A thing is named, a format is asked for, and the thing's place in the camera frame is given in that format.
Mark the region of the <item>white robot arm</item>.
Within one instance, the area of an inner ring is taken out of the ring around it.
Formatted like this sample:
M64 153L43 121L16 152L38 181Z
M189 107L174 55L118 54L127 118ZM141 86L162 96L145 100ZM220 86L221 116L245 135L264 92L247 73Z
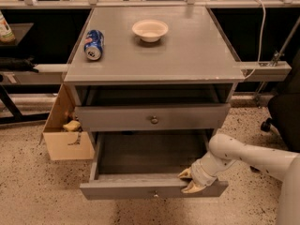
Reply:
M218 174L240 160L282 182L276 225L300 225L300 154L250 145L226 134L214 135L206 154L178 174L189 179L183 193L200 192L210 187Z

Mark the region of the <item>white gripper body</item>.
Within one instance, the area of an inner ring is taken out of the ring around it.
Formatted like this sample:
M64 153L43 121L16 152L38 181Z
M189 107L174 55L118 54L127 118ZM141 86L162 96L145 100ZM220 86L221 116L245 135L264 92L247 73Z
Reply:
M211 152L207 152L192 163L190 167L191 184L195 188L209 187L217 180L219 173L229 169L233 164L234 160L219 158Z

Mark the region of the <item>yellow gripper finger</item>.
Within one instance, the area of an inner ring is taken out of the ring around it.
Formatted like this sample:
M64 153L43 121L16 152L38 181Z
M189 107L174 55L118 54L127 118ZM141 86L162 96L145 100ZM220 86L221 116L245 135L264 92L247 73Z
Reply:
M196 184L194 181L190 181L189 184L181 189L182 193L192 194L197 193L205 189L205 186Z
M183 171L181 171L178 174L178 177L180 179L191 179L192 178L192 176L191 176L191 169L190 168L184 169Z

